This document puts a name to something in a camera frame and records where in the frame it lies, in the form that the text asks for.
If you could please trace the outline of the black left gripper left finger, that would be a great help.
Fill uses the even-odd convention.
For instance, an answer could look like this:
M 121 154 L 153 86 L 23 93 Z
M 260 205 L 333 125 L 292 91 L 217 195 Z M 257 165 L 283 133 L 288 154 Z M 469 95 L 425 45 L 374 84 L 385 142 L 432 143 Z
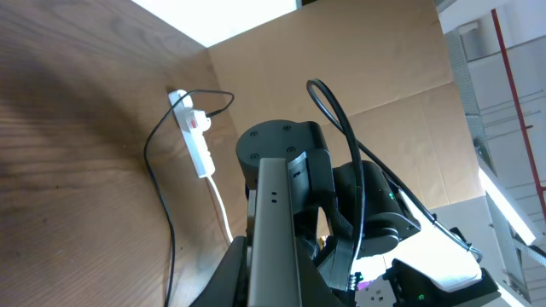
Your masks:
M 237 236 L 229 245 L 211 279 L 190 307 L 236 307 L 245 301 L 247 238 Z

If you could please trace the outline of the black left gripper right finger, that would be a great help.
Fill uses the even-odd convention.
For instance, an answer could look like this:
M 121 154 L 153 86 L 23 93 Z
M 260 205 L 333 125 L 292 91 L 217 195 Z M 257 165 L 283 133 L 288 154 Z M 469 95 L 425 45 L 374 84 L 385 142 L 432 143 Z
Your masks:
M 303 245 L 295 243 L 299 267 L 299 284 L 303 307 L 343 307 L 309 258 Z

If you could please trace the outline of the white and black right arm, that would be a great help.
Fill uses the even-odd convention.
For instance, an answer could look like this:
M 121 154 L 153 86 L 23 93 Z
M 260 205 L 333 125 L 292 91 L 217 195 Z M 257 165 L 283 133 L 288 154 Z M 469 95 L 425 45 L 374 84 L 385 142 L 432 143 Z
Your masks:
M 482 306 L 479 254 L 377 164 L 333 167 L 317 123 L 271 120 L 235 148 L 248 200 L 236 303 Z

